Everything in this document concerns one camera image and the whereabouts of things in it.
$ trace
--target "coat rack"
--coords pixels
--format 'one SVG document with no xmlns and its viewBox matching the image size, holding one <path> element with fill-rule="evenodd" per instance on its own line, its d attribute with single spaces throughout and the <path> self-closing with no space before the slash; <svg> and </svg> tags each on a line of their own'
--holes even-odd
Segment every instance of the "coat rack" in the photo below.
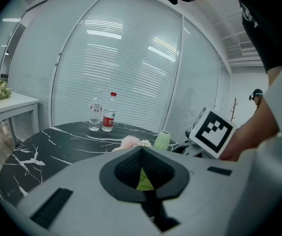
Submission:
<svg viewBox="0 0 282 236">
<path fill-rule="evenodd" d="M 234 117 L 235 107 L 236 107 L 236 105 L 238 104 L 238 103 L 236 103 L 236 101 L 237 101 L 237 99 L 235 98 L 233 110 L 231 110 L 231 112 L 232 112 L 231 119 L 230 119 L 231 121 L 233 121 L 233 119 L 235 119 L 235 117 Z"/>
</svg>

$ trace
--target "pink flower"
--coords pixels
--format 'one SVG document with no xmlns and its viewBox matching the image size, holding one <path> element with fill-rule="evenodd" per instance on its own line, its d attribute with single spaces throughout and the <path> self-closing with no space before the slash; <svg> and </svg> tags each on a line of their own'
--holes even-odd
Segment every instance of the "pink flower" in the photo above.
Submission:
<svg viewBox="0 0 282 236">
<path fill-rule="evenodd" d="M 124 139 L 122 139 L 120 147 L 124 147 L 124 148 L 136 147 L 139 141 L 140 139 L 135 136 L 126 136 Z"/>
<path fill-rule="evenodd" d="M 152 147 L 152 144 L 148 140 L 141 140 L 138 142 L 138 146 Z"/>
<path fill-rule="evenodd" d="M 124 147 L 116 147 L 116 148 L 114 148 L 113 150 L 112 150 L 112 152 L 113 151 L 116 151 L 116 150 L 121 150 L 121 149 L 125 149 Z"/>
</svg>

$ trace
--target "water bottle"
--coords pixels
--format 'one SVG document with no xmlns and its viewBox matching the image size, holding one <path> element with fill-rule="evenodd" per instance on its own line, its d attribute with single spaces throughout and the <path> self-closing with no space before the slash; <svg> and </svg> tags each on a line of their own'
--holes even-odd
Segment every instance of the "water bottle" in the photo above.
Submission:
<svg viewBox="0 0 282 236">
<path fill-rule="evenodd" d="M 113 129 L 113 119 L 116 112 L 116 96 L 115 92 L 111 92 L 111 97 L 107 100 L 104 107 L 104 117 L 102 123 L 102 130 L 111 132 Z"/>
<path fill-rule="evenodd" d="M 92 131 L 97 131 L 100 129 L 102 112 L 102 93 L 103 91 L 99 90 L 91 104 L 88 128 Z"/>
</svg>

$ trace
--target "white wall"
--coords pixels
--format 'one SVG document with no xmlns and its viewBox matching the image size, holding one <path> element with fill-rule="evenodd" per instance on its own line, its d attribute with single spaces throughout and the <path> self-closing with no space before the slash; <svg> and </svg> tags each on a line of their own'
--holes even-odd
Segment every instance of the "white wall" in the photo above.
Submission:
<svg viewBox="0 0 282 236">
<path fill-rule="evenodd" d="M 235 97 L 238 105 L 235 108 L 233 122 L 240 127 L 255 112 L 254 101 L 249 100 L 249 95 L 255 89 L 263 93 L 268 89 L 268 76 L 262 67 L 234 67 L 231 76 L 231 92 L 228 103 L 227 117 L 231 119 Z"/>
</svg>

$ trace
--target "black marble tabletop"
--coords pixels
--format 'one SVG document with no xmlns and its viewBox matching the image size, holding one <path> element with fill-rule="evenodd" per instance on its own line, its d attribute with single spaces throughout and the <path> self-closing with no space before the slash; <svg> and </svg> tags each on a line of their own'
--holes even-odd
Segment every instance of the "black marble tabletop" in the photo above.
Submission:
<svg viewBox="0 0 282 236">
<path fill-rule="evenodd" d="M 29 191 L 64 167 L 109 153 L 128 135 L 152 145 L 158 136 L 122 123 L 115 123 L 111 132 L 91 131 L 85 121 L 45 129 L 24 141 L 8 157 L 0 171 L 0 196 L 16 206 Z M 169 150 L 176 145 L 171 141 Z"/>
</svg>

